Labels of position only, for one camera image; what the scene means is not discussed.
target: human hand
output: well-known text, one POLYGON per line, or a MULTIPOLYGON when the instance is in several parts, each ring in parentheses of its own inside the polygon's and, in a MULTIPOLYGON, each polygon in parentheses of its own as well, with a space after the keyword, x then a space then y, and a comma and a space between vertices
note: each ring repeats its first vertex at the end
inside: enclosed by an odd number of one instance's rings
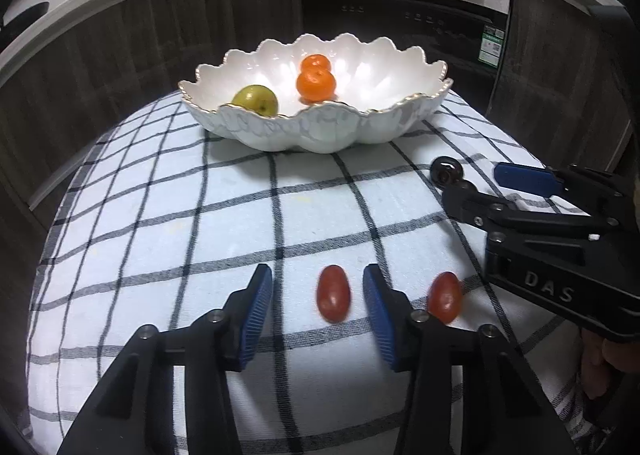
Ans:
POLYGON ((580 380, 589 399, 604 395, 611 380, 611 367, 621 372, 640 373, 640 343, 614 343, 582 329, 580 380))

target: green apple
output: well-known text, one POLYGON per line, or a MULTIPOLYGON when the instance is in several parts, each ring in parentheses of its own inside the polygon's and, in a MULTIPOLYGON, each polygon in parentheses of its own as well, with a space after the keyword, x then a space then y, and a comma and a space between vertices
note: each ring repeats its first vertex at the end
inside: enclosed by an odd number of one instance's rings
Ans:
POLYGON ((264 85, 247 85, 238 91, 231 103, 261 116, 273 117, 278 114, 278 99, 264 85))

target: table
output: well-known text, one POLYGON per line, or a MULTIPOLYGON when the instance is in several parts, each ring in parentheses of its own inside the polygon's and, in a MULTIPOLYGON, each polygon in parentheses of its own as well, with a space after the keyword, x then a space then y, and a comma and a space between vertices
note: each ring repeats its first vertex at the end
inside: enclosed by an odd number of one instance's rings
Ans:
MULTIPOLYGON (((588 433, 577 386, 577 328, 479 278, 480 229, 447 220, 428 169, 460 159, 479 191, 519 207, 578 212, 496 185, 495 162, 540 162, 451 92, 430 121, 383 145, 337 154, 264 153, 206 132, 178 93, 98 140, 63 199, 36 273, 27 375, 33 443, 56 452, 98 379, 135 329, 183 327, 243 288, 255 264, 274 273, 258 352, 229 374, 245 454, 390 454, 408 374, 386 368, 370 331, 362 270, 377 262, 423 307, 453 271, 465 299, 453 325, 494 323, 518 342, 572 437, 588 433), (352 304, 330 325, 316 308, 324 266, 341 265, 352 304)), ((184 372, 175 372, 175 435, 186 453, 184 372)), ((452 445, 461 376, 454 371, 452 445)))

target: blue gripper pad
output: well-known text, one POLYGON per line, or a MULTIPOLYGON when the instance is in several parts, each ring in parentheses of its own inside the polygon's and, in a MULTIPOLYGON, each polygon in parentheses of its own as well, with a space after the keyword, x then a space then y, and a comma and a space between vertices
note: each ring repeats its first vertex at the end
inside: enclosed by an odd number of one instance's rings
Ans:
POLYGON ((551 170, 521 164, 499 162, 494 167, 495 181, 503 188, 525 191, 541 197, 562 193, 562 181, 551 170))
POLYGON ((273 292, 271 268, 268 265, 261 264, 256 269, 254 276, 255 274, 261 276, 260 288, 255 293, 254 301, 240 330, 239 360, 242 370, 254 358, 258 339, 260 339, 260 333, 262 332, 262 325, 264 325, 264 319, 269 310, 271 293, 273 292))
POLYGON ((371 272, 372 266, 368 265, 362 273, 362 289, 364 292, 364 301, 369 310, 369 320, 373 334, 376 337, 378 348, 382 354, 382 358, 388 363, 391 369, 396 368, 396 338, 393 323, 386 310, 380 291, 374 281, 371 272))

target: bowl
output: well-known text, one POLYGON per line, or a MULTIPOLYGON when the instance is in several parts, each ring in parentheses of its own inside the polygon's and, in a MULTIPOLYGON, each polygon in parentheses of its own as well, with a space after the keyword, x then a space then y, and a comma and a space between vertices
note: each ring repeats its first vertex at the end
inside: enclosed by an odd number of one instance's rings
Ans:
POLYGON ((178 86, 196 121, 218 136, 265 152, 330 154, 353 143, 389 142, 428 119, 451 88, 446 74, 446 62, 426 63, 420 47, 398 50, 386 37, 366 44, 349 33, 328 42, 303 34, 292 44, 265 40, 253 52, 232 49, 220 66, 199 65, 196 82, 178 86), (296 78, 302 59, 317 53, 331 61, 335 97, 305 104, 296 78), (275 93, 276 116, 231 104, 252 84, 275 93))

